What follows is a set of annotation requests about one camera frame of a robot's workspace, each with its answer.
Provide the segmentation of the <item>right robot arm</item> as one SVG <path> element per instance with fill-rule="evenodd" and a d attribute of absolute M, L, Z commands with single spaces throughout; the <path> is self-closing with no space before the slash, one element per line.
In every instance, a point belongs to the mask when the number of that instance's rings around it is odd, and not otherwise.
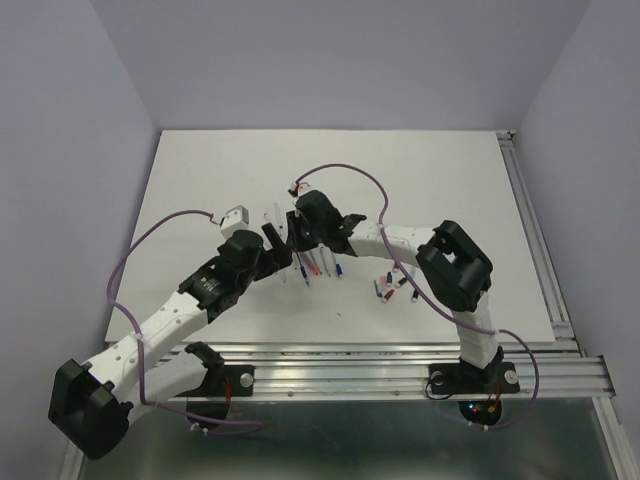
<path fill-rule="evenodd" d="M 315 189 L 290 195 L 295 209 L 287 214 L 287 243 L 294 251 L 325 246 L 335 254 L 388 259 L 420 270 L 456 325 L 463 384 L 482 390 L 495 380 L 501 353 L 487 297 L 493 265 L 459 224 L 445 220 L 432 230 L 385 226 L 361 214 L 341 214 Z"/>

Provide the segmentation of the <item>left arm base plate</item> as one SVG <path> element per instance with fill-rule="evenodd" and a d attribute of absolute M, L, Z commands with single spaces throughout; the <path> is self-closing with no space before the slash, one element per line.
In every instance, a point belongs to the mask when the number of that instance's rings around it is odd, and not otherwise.
<path fill-rule="evenodd" d="M 254 381 L 255 367 L 253 365 L 225 364 L 213 373 L 207 373 L 197 388 L 182 392 L 179 397 L 251 397 Z"/>

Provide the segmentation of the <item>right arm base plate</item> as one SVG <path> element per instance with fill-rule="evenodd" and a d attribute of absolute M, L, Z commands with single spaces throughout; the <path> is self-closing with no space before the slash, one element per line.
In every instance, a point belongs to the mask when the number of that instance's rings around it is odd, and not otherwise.
<path fill-rule="evenodd" d="M 433 398 L 456 395 L 515 394 L 521 390 L 515 365 L 497 357 L 480 369 L 459 360 L 428 367 L 425 394 Z"/>

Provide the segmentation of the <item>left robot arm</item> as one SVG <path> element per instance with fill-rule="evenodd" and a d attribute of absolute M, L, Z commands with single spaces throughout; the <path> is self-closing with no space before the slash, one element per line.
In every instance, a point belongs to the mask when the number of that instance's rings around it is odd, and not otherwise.
<path fill-rule="evenodd" d="M 233 308 L 255 281 L 292 262 L 270 223 L 234 231 L 146 321 L 112 349 L 84 363 L 70 359 L 54 376 L 48 419 L 89 459 L 104 457 L 133 421 L 142 375 L 174 346 Z"/>

